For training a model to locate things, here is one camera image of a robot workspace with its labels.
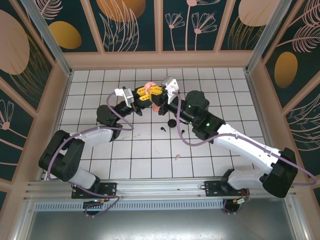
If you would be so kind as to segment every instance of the white tile floor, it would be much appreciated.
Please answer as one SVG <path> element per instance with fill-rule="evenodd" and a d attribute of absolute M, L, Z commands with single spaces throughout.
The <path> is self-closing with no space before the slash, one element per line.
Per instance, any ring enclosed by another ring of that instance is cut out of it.
<path fill-rule="evenodd" d="M 114 89 L 141 87 L 150 80 L 161 84 L 166 76 L 178 81 L 182 99 L 192 90 L 205 92 L 209 110 L 249 137 L 264 143 L 262 131 L 242 68 L 157 68 L 75 71 L 59 129 L 83 131 L 96 126 L 96 110 Z M 111 104 L 122 101 L 114 97 Z M 151 108 L 143 116 L 126 119 L 134 131 L 121 132 L 114 142 L 84 152 L 80 166 L 101 179 L 190 178 L 222 176 L 227 169 L 253 169 L 246 159 L 228 149 L 206 143 L 189 147 L 177 128 L 169 128 L 172 114 L 159 116 Z M 192 127 L 184 124 L 184 137 L 199 142 Z"/>

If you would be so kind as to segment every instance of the purple wire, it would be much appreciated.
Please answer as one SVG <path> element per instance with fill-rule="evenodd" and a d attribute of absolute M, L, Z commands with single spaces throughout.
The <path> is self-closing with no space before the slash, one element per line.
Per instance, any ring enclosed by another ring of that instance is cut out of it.
<path fill-rule="evenodd" d="M 173 94 L 175 94 L 177 97 L 178 97 L 178 108 L 177 108 L 177 113 L 176 113 L 176 121 L 178 122 L 178 124 L 176 125 L 177 126 L 177 131 L 178 131 L 178 134 L 179 134 L 179 137 L 180 139 L 188 146 L 191 146 L 191 147 L 197 147 L 197 146 L 200 146 L 202 144 L 205 144 L 205 143 L 208 143 L 210 142 L 211 140 L 213 139 L 216 139 L 216 138 L 220 138 L 220 137 L 234 137 L 234 138 L 237 138 L 237 139 L 241 139 L 253 146 L 255 146 L 256 148 L 262 150 L 264 153 L 268 153 L 269 155 L 277 158 L 277 159 L 280 159 L 281 161 L 285 162 L 286 164 L 289 164 L 297 169 L 299 169 L 300 171 L 304 172 L 305 174 L 309 175 L 312 179 L 313 179 L 313 182 L 311 183 L 304 183 L 304 182 L 297 182 L 297 183 L 293 183 L 292 185 L 294 186 L 313 186 L 313 185 L 316 185 L 318 180 L 317 178 L 311 174 L 310 172 L 308 172 L 307 170 L 303 169 L 302 167 L 294 164 L 293 162 L 290 162 L 289 160 L 283 158 L 282 156 L 278 156 L 276 154 L 274 154 L 273 152 L 271 151 L 268 151 L 267 149 L 265 149 L 264 147 L 260 146 L 259 144 L 255 143 L 254 141 L 251 141 L 250 139 L 247 139 L 243 136 L 239 136 L 239 135 L 236 135 L 236 134 L 232 134 L 232 133 L 222 133 L 222 134 L 218 134 L 218 135 L 215 135 L 215 136 L 212 136 L 212 137 L 209 137 L 208 139 L 204 140 L 204 141 L 201 141 L 201 142 L 198 142 L 198 143 L 190 143 L 190 142 L 187 142 L 184 137 L 182 136 L 182 132 L 181 132 L 181 128 L 180 128 L 180 112 L 181 112 L 181 96 L 176 93 L 176 92 L 173 92 Z"/>
<path fill-rule="evenodd" d="M 48 173 L 47 176 L 48 176 L 48 179 L 49 179 L 49 180 L 51 180 L 51 181 L 52 181 L 52 180 L 58 180 L 58 178 L 51 178 L 51 176 L 50 176 L 51 168 L 52 168 L 52 166 L 53 166 L 53 164 L 54 164 L 54 161 L 56 160 L 59 152 L 62 150 L 62 148 L 63 148 L 71 139 L 74 139 L 74 138 L 76 138 L 76 137 L 78 137 L 78 136 L 81 136 L 82 134 L 86 134 L 86 133 L 88 133 L 88 132 L 91 132 L 91 131 L 97 130 L 97 129 L 111 129 L 111 130 L 122 130 L 122 131 L 133 131 L 133 130 L 134 130 L 134 126 L 133 126 L 130 122 L 128 122 L 124 117 L 122 117 L 119 113 L 117 113 L 117 112 L 110 106 L 109 100 L 110 100 L 111 96 L 113 96 L 113 95 L 115 95 L 114 92 L 111 93 L 111 94 L 107 97 L 107 99 L 106 99 L 106 105 L 107 105 L 108 108 L 111 110 L 111 112 L 113 112 L 118 118 L 120 118 L 120 119 L 123 120 L 126 124 L 128 124 L 130 128 L 120 128 L 120 127 L 111 127 L 111 126 L 97 126 L 97 127 L 94 127 L 94 128 L 90 128 L 90 129 L 84 130 L 84 131 L 82 131 L 82 132 L 77 132 L 76 134 L 68 137 L 68 138 L 58 147 L 58 149 L 55 151 L 54 155 L 52 156 L 52 159 L 51 159 L 51 161 L 50 161 L 50 163 L 49 163 L 48 170 L 47 170 L 47 173 Z M 76 185 L 75 183 L 73 183 L 73 182 L 71 182 L 71 181 L 68 181 L 68 183 L 70 183 L 71 185 Z M 82 187 L 82 186 L 78 186 L 78 185 L 77 185 L 77 187 L 78 187 L 79 189 L 81 189 L 82 191 L 84 191 L 84 192 L 86 192 L 86 193 L 88 193 L 88 194 L 97 196 L 97 197 L 102 197 L 102 198 L 104 198 L 104 199 L 116 199 L 107 209 L 105 209 L 105 210 L 103 210 L 103 211 L 100 211 L 99 213 L 91 216 L 92 218 L 98 217 L 98 216 L 104 214 L 105 212 L 107 212 L 107 211 L 108 211 L 110 208 L 112 208 L 112 207 L 119 201 L 119 199 L 120 199 L 120 197 L 117 196 L 117 195 L 102 195 L 102 194 L 97 194 L 97 193 L 94 193 L 94 192 L 92 192 L 92 191 L 89 191 L 88 189 L 85 189 L 85 188 Z M 87 213 L 88 208 L 90 208 L 90 207 L 92 207 L 92 206 L 96 206 L 96 205 L 103 205 L 103 203 L 94 203 L 94 204 L 88 205 L 88 206 L 85 208 L 85 210 L 84 210 L 84 213 L 85 213 L 85 215 L 86 215 L 87 217 L 90 216 L 90 215 Z"/>

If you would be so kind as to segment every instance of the purple cable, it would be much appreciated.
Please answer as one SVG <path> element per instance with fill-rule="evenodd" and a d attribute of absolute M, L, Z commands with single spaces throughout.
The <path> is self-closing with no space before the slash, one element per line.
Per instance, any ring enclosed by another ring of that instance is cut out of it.
<path fill-rule="evenodd" d="M 113 96 L 113 95 L 115 95 L 114 92 L 111 93 L 111 94 L 107 97 L 107 99 L 106 99 L 106 105 L 107 105 L 108 108 L 111 110 L 111 112 L 113 112 L 118 118 L 120 118 L 120 119 L 123 120 L 126 124 L 128 124 L 130 128 L 120 128 L 120 127 L 111 127 L 111 126 L 102 126 L 102 127 L 97 126 L 97 127 L 94 127 L 94 128 L 88 129 L 88 130 L 84 130 L 84 131 L 82 131 L 82 132 L 78 132 L 78 133 L 76 133 L 76 134 L 68 137 L 68 138 L 58 147 L 58 149 L 55 151 L 54 155 L 52 156 L 52 159 L 51 159 L 51 161 L 50 161 L 50 164 L 49 164 L 48 170 L 47 170 L 47 172 L 48 172 L 47 176 L 48 176 L 48 179 L 49 179 L 49 180 L 58 180 L 58 178 L 51 178 L 51 176 L 50 176 L 51 168 L 52 168 L 52 166 L 53 166 L 53 164 L 54 164 L 54 161 L 56 160 L 59 152 L 62 150 L 62 148 L 63 148 L 71 139 L 74 139 L 74 138 L 76 138 L 76 137 L 78 137 L 78 136 L 81 136 L 82 134 L 86 134 L 86 133 L 88 133 L 88 132 L 91 132 L 92 130 L 97 130 L 97 129 L 111 129 L 111 130 L 122 130 L 122 131 L 133 131 L 133 130 L 134 130 L 134 126 L 133 126 L 130 122 L 128 122 L 124 117 L 122 117 L 119 113 L 117 113 L 117 112 L 110 106 L 109 100 L 110 100 L 111 96 Z M 71 182 L 71 181 L 68 181 L 68 183 L 70 183 L 71 185 L 76 185 L 76 184 L 74 184 L 74 183 Z M 116 196 L 116 195 L 102 195 L 102 194 L 97 194 L 97 193 L 94 193 L 94 192 L 92 192 L 92 191 L 89 191 L 88 189 L 85 189 L 85 188 L 82 187 L 82 186 L 78 186 L 78 185 L 77 185 L 77 187 L 78 187 L 79 189 L 81 189 L 82 191 L 84 191 L 84 192 L 86 192 L 86 193 L 88 193 L 88 194 L 97 196 L 97 197 L 102 197 L 102 198 L 104 198 L 104 199 L 117 199 L 117 200 L 115 200 L 107 209 L 105 209 L 105 210 L 97 213 L 96 215 L 91 216 L 92 218 L 94 218 L 95 216 L 98 217 L 98 216 L 104 214 L 105 212 L 107 212 L 107 211 L 108 211 L 110 208 L 112 208 L 112 207 L 119 201 L 119 199 L 120 199 L 120 197 L 119 197 L 119 196 Z M 92 206 L 96 206 L 96 205 L 103 205 L 103 203 L 94 203 L 94 204 L 88 205 L 88 206 L 85 208 L 85 210 L 84 210 L 84 213 L 85 213 L 85 215 L 86 215 L 87 217 L 90 216 L 90 215 L 88 215 L 88 213 L 87 213 L 87 209 L 90 208 L 90 207 L 92 207 Z"/>
<path fill-rule="evenodd" d="M 197 147 L 197 146 L 200 146 L 202 144 L 208 143 L 213 139 L 220 138 L 220 137 L 234 137 L 234 138 L 237 138 L 237 139 L 241 139 L 241 140 L 243 140 L 243 141 L 255 146 L 256 148 L 262 150 L 264 153 L 268 153 L 269 155 L 271 155 L 271 156 L 273 156 L 273 157 L 275 157 L 277 159 L 280 159 L 281 161 L 285 162 L 286 164 L 289 164 L 289 165 L 297 168 L 298 170 L 304 172 L 305 174 L 309 175 L 309 177 L 311 177 L 313 179 L 313 182 L 311 182 L 311 183 L 297 182 L 297 183 L 293 183 L 292 185 L 294 185 L 294 186 L 313 186 L 313 185 L 317 184 L 317 182 L 318 182 L 317 178 L 313 174 L 308 172 L 307 170 L 305 170 L 302 167 L 294 164 L 293 162 L 290 162 L 289 160 L 283 158 L 282 156 L 278 156 L 278 155 L 274 154 L 273 152 L 268 151 L 267 149 L 265 149 L 264 147 L 262 147 L 259 144 L 255 143 L 254 141 L 251 141 L 250 139 L 247 139 L 247 138 L 245 138 L 243 136 L 238 136 L 238 135 L 232 134 L 232 133 L 222 133 L 222 134 L 218 134 L 218 135 L 209 137 L 208 139 L 206 139 L 204 141 L 201 141 L 201 142 L 198 142 L 198 143 L 187 142 L 184 139 L 184 137 L 182 136 L 182 132 L 181 132 L 181 129 L 180 129 L 180 112 L 181 112 L 181 102 L 182 102 L 181 96 L 176 92 L 173 92 L 173 94 L 175 94 L 178 97 L 178 108 L 177 108 L 177 113 L 176 113 L 176 121 L 178 122 L 178 124 L 176 125 L 177 126 L 177 131 L 178 131 L 180 139 L 186 145 L 188 145 L 190 147 Z"/>

